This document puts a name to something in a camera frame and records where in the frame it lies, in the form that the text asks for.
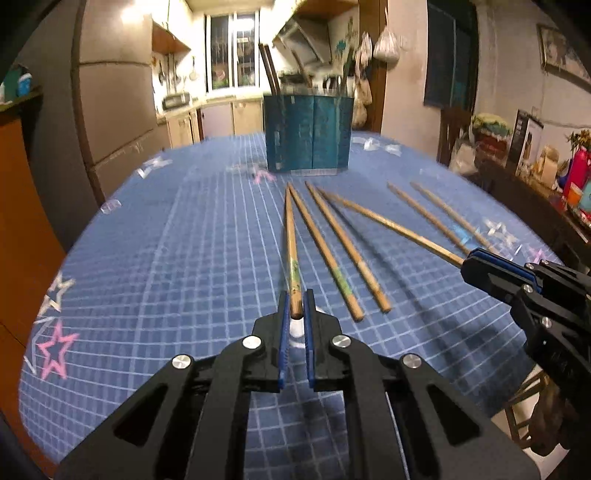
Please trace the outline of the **person's right hand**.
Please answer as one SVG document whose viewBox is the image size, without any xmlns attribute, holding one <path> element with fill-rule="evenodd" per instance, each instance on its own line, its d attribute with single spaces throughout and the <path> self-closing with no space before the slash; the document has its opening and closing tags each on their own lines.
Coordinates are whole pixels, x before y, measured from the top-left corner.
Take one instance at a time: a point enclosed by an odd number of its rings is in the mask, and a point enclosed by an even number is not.
<svg viewBox="0 0 591 480">
<path fill-rule="evenodd" d="M 571 419 L 574 410 L 552 380 L 541 391 L 528 427 L 530 449 L 537 455 L 548 456 L 557 445 L 570 449 Z"/>
</svg>

